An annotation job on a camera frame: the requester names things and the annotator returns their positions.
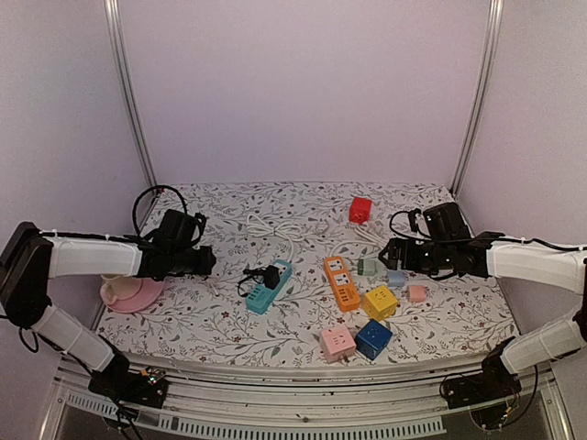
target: dark blue cube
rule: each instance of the dark blue cube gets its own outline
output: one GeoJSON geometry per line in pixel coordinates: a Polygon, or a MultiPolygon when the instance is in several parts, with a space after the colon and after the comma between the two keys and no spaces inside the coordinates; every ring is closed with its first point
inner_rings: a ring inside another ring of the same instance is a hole
{"type": "Polygon", "coordinates": [[[371,319],[355,336],[357,350],[370,360],[376,357],[387,347],[393,333],[374,319],[371,319]]]}

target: blue power strip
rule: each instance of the blue power strip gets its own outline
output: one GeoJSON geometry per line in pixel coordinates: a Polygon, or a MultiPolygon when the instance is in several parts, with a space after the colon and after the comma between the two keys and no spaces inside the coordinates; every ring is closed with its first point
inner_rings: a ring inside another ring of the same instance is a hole
{"type": "Polygon", "coordinates": [[[279,271],[280,279],[277,287],[275,289],[268,289],[263,283],[259,283],[247,297],[247,308],[255,314],[264,314],[267,312],[277,293],[279,293],[285,282],[292,275],[292,265],[287,261],[276,259],[272,265],[279,271]]]}

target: orange power strip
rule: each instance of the orange power strip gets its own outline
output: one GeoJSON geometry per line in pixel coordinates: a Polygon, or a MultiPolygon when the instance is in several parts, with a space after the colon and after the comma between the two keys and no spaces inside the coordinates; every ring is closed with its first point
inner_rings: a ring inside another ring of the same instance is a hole
{"type": "Polygon", "coordinates": [[[360,296],[342,257],[326,258],[324,271],[327,273],[328,282],[340,311],[357,310],[360,306],[360,296]]]}

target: white wall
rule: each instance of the white wall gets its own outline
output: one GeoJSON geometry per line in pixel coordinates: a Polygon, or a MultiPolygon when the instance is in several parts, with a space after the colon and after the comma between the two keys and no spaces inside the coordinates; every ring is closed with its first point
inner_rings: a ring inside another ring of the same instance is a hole
{"type": "MultiPolygon", "coordinates": [[[[476,231],[586,243],[587,3],[505,2],[493,77],[460,197],[476,231]]],[[[580,297],[504,283],[528,331],[580,297]]],[[[554,364],[576,438],[587,438],[587,353],[554,364]]]]}
{"type": "MultiPolygon", "coordinates": [[[[0,3],[0,247],[20,221],[129,232],[145,186],[117,83],[103,2],[0,3]]],[[[56,280],[50,296],[88,320],[97,277],[56,280]]],[[[59,357],[32,355],[0,322],[0,438],[38,435],[59,357]]]]}
{"type": "Polygon", "coordinates": [[[163,182],[448,184],[489,2],[121,2],[163,182]]]}

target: red cube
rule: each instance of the red cube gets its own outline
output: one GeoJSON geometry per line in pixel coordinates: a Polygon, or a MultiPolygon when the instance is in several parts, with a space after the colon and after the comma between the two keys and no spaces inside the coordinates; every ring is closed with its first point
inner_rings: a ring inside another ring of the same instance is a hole
{"type": "Polygon", "coordinates": [[[371,213],[372,201],[363,199],[362,197],[355,197],[350,206],[349,221],[351,223],[358,223],[362,225],[369,220],[371,213]]]}

